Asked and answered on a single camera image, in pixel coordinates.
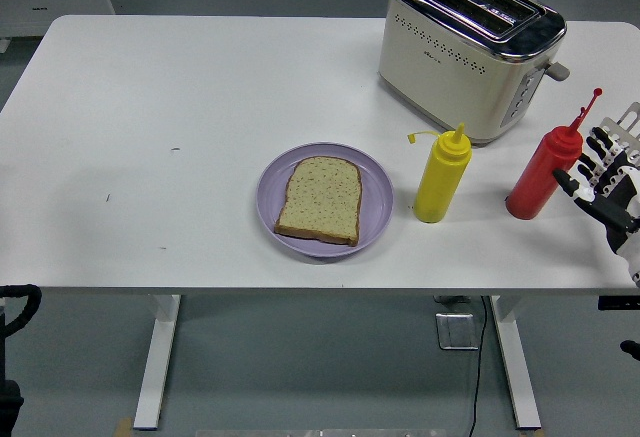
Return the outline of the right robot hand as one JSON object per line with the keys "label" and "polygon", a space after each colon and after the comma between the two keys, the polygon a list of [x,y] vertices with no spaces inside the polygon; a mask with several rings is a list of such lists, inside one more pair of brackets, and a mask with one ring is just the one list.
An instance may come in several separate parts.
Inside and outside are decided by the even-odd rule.
{"label": "right robot hand", "polygon": [[604,225],[612,252],[624,259],[639,283],[639,151],[621,141],[619,133],[596,126],[586,139],[590,150],[579,157],[582,184],[555,169],[560,188],[583,212]]}

